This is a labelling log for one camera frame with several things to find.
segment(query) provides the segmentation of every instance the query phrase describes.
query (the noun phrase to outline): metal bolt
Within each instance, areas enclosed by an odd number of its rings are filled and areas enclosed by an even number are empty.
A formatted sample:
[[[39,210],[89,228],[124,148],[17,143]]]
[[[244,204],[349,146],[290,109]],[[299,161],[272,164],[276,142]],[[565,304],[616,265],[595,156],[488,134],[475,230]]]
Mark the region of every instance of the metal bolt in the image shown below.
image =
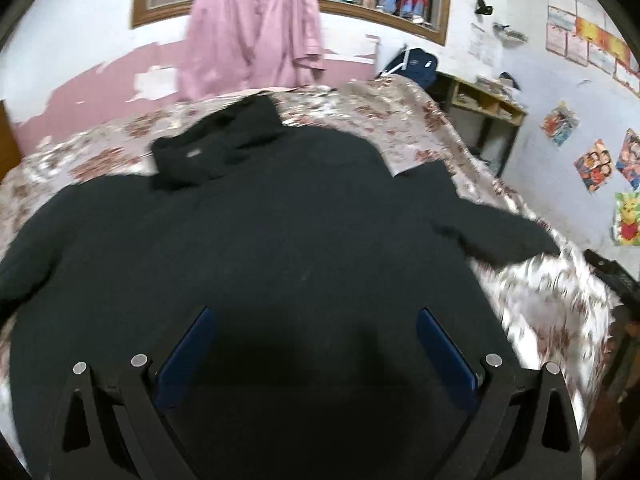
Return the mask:
[[[139,368],[139,367],[141,367],[141,366],[146,365],[146,361],[147,361],[147,359],[146,359],[146,355],[144,355],[144,354],[137,354],[137,355],[134,355],[134,356],[131,358],[131,365],[132,365],[132,366],[135,366],[136,368]]]
[[[489,366],[494,368],[497,368],[502,364],[502,358],[498,354],[487,354],[484,360]]]
[[[548,362],[545,368],[546,371],[552,375],[558,375],[560,373],[560,367],[556,363]]]
[[[84,361],[77,362],[74,364],[74,373],[76,375],[80,375],[86,370],[86,363]]]

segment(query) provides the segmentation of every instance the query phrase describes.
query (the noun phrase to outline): black jacket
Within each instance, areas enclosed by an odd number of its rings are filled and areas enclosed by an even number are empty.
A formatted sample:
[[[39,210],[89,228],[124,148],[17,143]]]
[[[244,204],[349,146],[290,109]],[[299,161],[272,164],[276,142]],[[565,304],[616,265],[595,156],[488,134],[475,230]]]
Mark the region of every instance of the black jacket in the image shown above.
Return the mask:
[[[72,365],[121,366],[204,304],[219,332],[193,395],[207,393],[176,425],[212,476],[424,478],[455,428],[429,422],[439,386],[415,336],[418,311],[439,306],[515,362],[463,248],[502,265],[557,253],[548,235],[459,199],[441,163],[393,178],[366,140],[283,126],[266,96],[152,152],[156,176],[63,189],[0,265],[0,314],[19,308],[11,386],[34,477],[46,472],[43,428]],[[306,388],[305,400],[274,394],[283,385]],[[203,444],[193,428],[208,405],[216,422]],[[315,452],[324,465],[312,473]],[[334,456],[348,459],[339,472]]]

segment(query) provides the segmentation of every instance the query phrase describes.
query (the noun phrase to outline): bed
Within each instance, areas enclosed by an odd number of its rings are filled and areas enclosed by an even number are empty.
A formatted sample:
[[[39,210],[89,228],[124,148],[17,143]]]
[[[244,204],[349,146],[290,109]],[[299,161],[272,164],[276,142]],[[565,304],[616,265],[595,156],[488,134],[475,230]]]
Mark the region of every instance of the bed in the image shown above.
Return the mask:
[[[521,364],[560,365],[583,436],[604,374],[614,298],[592,275],[580,249],[473,158],[437,103],[413,82],[392,75],[337,90],[308,86],[269,92],[285,124],[328,126],[364,137],[377,146],[393,174],[443,160],[460,196],[534,219],[548,229],[561,249],[557,258],[541,255],[502,269],[471,258],[469,264]],[[0,258],[25,221],[61,188],[104,174],[152,174],[151,141],[180,134],[246,94],[172,104],[133,120],[110,121],[60,144],[41,143],[0,185]],[[11,407],[14,321],[0,332],[0,430],[24,463]]]

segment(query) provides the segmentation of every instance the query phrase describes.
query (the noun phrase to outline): hanging pink cloth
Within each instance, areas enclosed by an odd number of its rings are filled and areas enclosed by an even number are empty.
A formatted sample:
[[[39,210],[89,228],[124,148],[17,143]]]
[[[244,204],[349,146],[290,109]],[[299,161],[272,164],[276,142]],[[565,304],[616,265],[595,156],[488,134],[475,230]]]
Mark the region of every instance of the hanging pink cloth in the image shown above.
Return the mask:
[[[318,0],[195,0],[185,42],[183,98],[312,83],[322,68]]]

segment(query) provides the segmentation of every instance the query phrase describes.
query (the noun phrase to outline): pink wall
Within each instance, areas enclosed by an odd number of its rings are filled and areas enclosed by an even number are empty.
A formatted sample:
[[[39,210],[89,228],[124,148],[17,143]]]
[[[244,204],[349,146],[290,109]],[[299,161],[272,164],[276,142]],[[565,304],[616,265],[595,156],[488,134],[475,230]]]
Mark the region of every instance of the pink wall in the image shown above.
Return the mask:
[[[336,54],[331,50],[327,54]],[[174,67],[184,55],[183,42],[151,43],[106,66],[97,65],[54,90],[43,114],[14,124],[14,136],[23,154],[33,153],[47,136],[60,142],[71,135],[115,118],[136,117],[177,101],[175,93],[150,100],[134,97],[135,79],[153,66]],[[375,60],[375,54],[359,56]],[[332,87],[351,79],[373,78],[375,65],[353,59],[329,59],[318,81]]]

